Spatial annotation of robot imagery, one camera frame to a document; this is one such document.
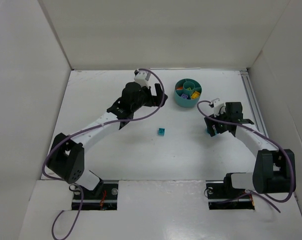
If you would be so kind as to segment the small teal lego brick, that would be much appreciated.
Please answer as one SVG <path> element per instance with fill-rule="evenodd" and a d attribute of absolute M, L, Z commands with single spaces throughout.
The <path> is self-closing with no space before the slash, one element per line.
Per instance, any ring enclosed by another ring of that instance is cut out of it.
<path fill-rule="evenodd" d="M 164 136 L 165 135 L 165 129 L 164 128 L 158 128 L 158 135 Z"/>

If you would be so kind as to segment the yellow arched lego brick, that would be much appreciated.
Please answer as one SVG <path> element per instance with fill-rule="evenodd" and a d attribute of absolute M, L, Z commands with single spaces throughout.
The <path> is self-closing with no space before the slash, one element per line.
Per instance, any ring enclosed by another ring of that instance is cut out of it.
<path fill-rule="evenodd" d="M 193 92 L 193 94 L 191 95 L 191 99 L 196 99 L 200 96 L 200 93 L 198 91 Z"/>

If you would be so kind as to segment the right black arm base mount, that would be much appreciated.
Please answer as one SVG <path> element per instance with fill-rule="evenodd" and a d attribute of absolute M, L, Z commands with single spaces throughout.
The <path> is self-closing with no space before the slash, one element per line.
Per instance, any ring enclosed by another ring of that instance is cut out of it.
<path fill-rule="evenodd" d="M 244 189 L 226 186 L 222 180 L 207 180 L 204 196 L 208 199 L 209 210 L 254 210 L 254 202 Z"/>

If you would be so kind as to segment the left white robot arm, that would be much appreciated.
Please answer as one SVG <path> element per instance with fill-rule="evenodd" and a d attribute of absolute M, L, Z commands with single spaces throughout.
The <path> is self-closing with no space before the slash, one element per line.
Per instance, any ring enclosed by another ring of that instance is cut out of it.
<path fill-rule="evenodd" d="M 156 95 L 149 86 L 136 82 L 125 85 L 122 95 L 95 122 L 72 135 L 58 134 L 51 146 L 45 165 L 62 181 L 81 187 L 92 197 L 97 197 L 103 180 L 88 169 L 85 154 L 104 137 L 124 128 L 134 121 L 134 113 L 141 107 L 159 109 L 168 98 L 161 83 L 155 84 Z"/>

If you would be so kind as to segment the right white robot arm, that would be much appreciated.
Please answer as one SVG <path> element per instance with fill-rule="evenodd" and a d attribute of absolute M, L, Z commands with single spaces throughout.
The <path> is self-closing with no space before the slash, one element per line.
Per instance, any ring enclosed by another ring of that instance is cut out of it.
<path fill-rule="evenodd" d="M 247 180 L 253 190 L 267 197 L 288 193 L 282 200 L 288 201 L 296 189 L 294 153 L 290 149 L 283 149 L 263 135 L 252 120 L 244 118 L 240 102 L 221 102 L 216 98 L 208 104 L 213 109 L 213 114 L 204 117 L 208 134 L 213 137 L 229 132 L 256 158 L 253 172 L 231 173 L 231 182 Z"/>

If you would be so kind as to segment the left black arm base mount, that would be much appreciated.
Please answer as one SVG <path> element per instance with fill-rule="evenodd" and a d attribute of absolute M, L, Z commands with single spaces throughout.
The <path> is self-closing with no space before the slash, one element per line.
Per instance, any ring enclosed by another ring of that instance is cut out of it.
<path fill-rule="evenodd" d="M 81 187 L 83 195 L 79 187 L 70 186 L 72 191 L 71 209 L 78 210 L 83 196 L 82 210 L 84 211 L 115 211 L 117 210 L 119 181 L 105 180 L 97 190 L 90 191 Z"/>

